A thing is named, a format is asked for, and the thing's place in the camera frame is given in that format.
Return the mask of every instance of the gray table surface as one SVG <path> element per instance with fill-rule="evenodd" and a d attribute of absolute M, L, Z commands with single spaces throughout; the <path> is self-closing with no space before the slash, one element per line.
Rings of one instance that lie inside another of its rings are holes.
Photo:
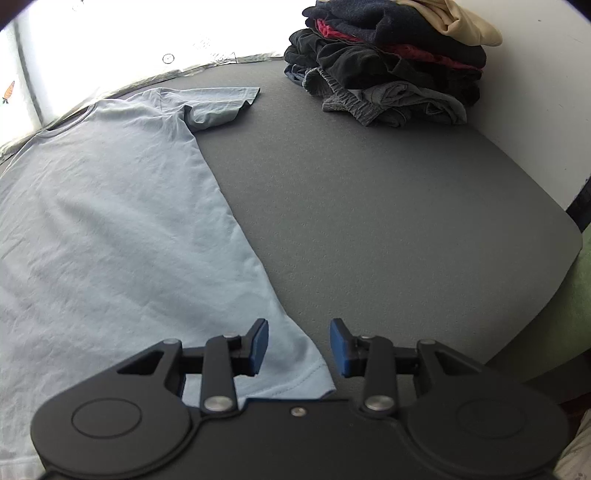
<path fill-rule="evenodd" d="M 362 127 L 325 113 L 282 61 L 158 86 L 259 86 L 235 121 L 196 135 L 287 313 L 327 358 L 328 326 L 412 346 L 436 338 L 480 361 L 560 285 L 581 236 L 565 212 L 471 127 Z M 408 393 L 408 383 L 403 387 Z"/>

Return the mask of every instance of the beige folded garment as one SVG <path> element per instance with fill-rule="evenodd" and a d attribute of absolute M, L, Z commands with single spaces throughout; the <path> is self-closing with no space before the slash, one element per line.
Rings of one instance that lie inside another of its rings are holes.
<path fill-rule="evenodd" d="M 442 35 L 466 45 L 501 45 L 503 37 L 493 25 L 453 0 L 395 0 L 400 5 L 416 8 Z"/>

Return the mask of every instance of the dark vertical seam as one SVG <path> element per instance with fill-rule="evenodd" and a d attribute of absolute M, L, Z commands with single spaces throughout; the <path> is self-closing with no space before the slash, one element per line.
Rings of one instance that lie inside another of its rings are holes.
<path fill-rule="evenodd" d="M 41 126 L 45 125 L 45 121 L 43 120 L 43 114 L 41 113 L 41 107 L 39 106 L 39 101 L 37 100 L 37 95 L 35 94 L 35 90 L 33 89 L 33 83 L 31 82 L 31 76 L 29 75 L 29 70 L 27 69 L 27 61 L 25 59 L 25 54 L 22 49 L 22 42 L 21 42 L 21 29 L 18 22 L 18 18 L 16 18 L 13 22 L 14 25 L 14 39 L 17 44 L 17 53 L 18 53 L 18 61 L 21 63 L 22 68 L 22 76 L 25 80 L 25 85 L 27 86 L 27 90 L 29 91 L 29 96 L 31 98 L 31 103 L 33 104 L 33 108 L 35 109 L 35 113 L 37 114 L 37 119 Z"/>

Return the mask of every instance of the translucent window covering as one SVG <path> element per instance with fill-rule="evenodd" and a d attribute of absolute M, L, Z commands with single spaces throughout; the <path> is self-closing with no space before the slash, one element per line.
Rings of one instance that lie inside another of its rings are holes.
<path fill-rule="evenodd" d="M 98 98 L 199 66 L 281 56 L 310 0 L 38 0 L 0 33 L 0 155 Z"/>

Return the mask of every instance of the light blue t-shirt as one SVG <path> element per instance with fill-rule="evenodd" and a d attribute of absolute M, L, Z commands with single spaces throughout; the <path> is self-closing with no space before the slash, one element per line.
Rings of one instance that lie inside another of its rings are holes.
<path fill-rule="evenodd" d="M 101 100 L 12 159 L 0 177 L 0 478 L 41 472 L 29 438 L 41 403 L 164 338 L 201 346 L 263 317 L 267 354 L 257 377 L 236 378 L 239 397 L 333 388 L 191 134 L 233 120 L 257 93 Z M 198 403 L 197 376 L 183 400 Z"/>

